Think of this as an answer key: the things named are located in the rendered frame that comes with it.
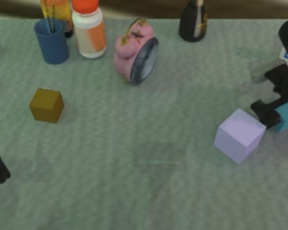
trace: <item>cube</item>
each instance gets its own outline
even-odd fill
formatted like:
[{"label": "cube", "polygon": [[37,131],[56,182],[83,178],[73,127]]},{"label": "cube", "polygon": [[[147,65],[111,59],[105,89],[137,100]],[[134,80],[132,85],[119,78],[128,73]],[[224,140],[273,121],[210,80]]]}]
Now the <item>cube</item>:
[{"label": "cube", "polygon": [[64,102],[59,91],[39,88],[29,107],[35,120],[57,123],[64,108]]},{"label": "cube", "polygon": [[283,132],[288,129],[288,103],[276,108],[275,111],[280,115],[281,122],[275,126],[276,132]]},{"label": "cube", "polygon": [[214,146],[240,164],[258,146],[265,130],[262,123],[237,109],[218,127]]}]

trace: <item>pink alarm clock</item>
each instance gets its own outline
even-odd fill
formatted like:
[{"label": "pink alarm clock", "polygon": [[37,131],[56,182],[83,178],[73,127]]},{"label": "pink alarm clock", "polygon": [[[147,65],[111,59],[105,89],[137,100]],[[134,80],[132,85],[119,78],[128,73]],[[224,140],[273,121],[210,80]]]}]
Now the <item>pink alarm clock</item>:
[{"label": "pink alarm clock", "polygon": [[146,19],[135,20],[115,42],[114,68],[128,82],[140,84],[153,69],[159,42]]}]

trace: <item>brown cube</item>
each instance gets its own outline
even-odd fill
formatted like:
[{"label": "brown cube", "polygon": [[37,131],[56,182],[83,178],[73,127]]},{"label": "brown cube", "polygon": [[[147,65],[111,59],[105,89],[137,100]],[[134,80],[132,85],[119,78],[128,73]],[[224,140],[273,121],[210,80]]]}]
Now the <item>brown cube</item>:
[{"label": "brown cube", "polygon": [[59,91],[39,88],[29,107],[35,120],[57,123],[64,108],[64,102]]}]

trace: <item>yellow bottle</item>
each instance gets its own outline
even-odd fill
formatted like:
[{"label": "yellow bottle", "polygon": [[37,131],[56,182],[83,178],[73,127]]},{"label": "yellow bottle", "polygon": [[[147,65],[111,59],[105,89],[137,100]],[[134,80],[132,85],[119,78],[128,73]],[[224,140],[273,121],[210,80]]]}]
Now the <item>yellow bottle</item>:
[{"label": "yellow bottle", "polygon": [[40,0],[40,5],[45,18],[54,15],[54,18],[63,22],[65,36],[71,37],[73,35],[72,11],[69,0]]}]

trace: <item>bottle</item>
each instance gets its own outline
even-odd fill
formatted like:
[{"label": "bottle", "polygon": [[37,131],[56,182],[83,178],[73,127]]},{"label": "bottle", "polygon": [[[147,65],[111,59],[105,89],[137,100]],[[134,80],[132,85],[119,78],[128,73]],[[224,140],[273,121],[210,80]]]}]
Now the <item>bottle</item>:
[{"label": "bottle", "polygon": [[72,11],[69,0],[40,0],[44,18],[52,17],[63,22],[65,37],[73,35]]},{"label": "bottle", "polygon": [[72,0],[72,7],[72,21],[80,54],[86,58],[102,56],[107,42],[98,0]]},{"label": "bottle", "polygon": [[184,9],[179,24],[179,35],[187,42],[198,42],[206,35],[207,13],[204,0],[191,0]]}]

